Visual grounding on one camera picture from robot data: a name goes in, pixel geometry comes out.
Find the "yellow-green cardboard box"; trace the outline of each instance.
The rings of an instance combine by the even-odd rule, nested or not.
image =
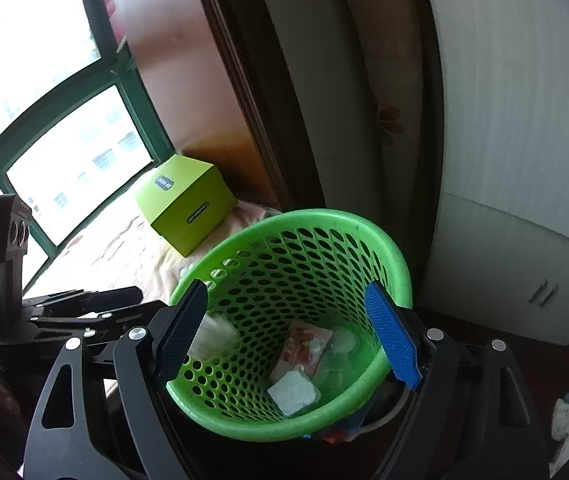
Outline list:
[[[155,231],[183,256],[238,204],[218,168],[182,155],[157,168],[135,200]]]

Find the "basket rim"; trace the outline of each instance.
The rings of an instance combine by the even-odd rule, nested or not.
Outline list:
[[[295,221],[296,218],[309,219],[309,217],[320,219],[324,217],[355,223],[359,225],[359,229],[368,230],[371,235],[379,238],[391,254],[389,280],[394,283],[391,296],[399,306],[412,308],[410,275],[404,257],[395,242],[373,222],[353,213],[333,209],[303,209],[282,213],[235,233],[215,246],[187,273],[171,294],[169,304],[175,305],[180,300],[191,283],[190,276],[194,271],[211,266],[211,264],[214,264],[214,267],[218,266],[220,260],[218,255],[223,253],[231,244],[235,244],[239,238],[251,238],[253,234],[257,234],[265,228],[273,226],[273,224],[277,225],[283,222],[287,223],[287,227],[282,227],[282,229],[290,229],[291,222]],[[210,409],[205,410],[198,404],[191,402],[190,399],[181,397],[181,388],[176,380],[167,383],[167,390],[174,402],[189,418],[208,430],[222,436],[248,442],[276,442],[315,433],[358,410],[369,400],[390,370],[389,360],[384,350],[380,348],[360,377],[335,399],[303,415],[269,422],[235,420],[234,418],[222,420],[216,416],[211,416],[209,414]]]

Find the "silver screw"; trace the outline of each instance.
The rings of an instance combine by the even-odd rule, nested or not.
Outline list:
[[[439,328],[430,328],[426,331],[426,336],[431,341],[442,341],[442,339],[444,339],[444,332]]]
[[[75,350],[77,347],[80,346],[80,338],[79,337],[72,337],[71,339],[67,339],[67,342],[64,344],[64,347],[67,350]]]
[[[491,346],[493,350],[497,350],[498,352],[504,352],[506,350],[506,343],[501,339],[493,339]]]
[[[147,329],[142,326],[137,326],[129,330],[129,339],[133,339],[134,341],[142,339],[146,335],[147,335]]]

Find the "window frame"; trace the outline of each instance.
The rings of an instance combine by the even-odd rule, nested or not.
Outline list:
[[[55,86],[2,131],[0,189],[2,193],[15,193],[16,190],[7,176],[8,169],[15,161],[59,121],[111,86],[116,86],[152,162],[133,174],[127,182],[105,198],[58,245],[46,235],[35,218],[32,220],[31,236],[47,254],[47,260],[31,280],[26,285],[23,284],[25,292],[51,265],[69,240],[129,189],[142,173],[158,166],[176,152],[149,100],[126,42],[120,46],[116,43],[103,0],[82,0],[82,3],[101,57]]]

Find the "blue gripper pad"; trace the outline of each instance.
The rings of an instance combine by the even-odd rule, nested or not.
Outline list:
[[[415,390],[422,381],[417,367],[419,339],[395,312],[400,307],[395,305],[379,282],[370,283],[364,289],[364,306],[395,376]]]

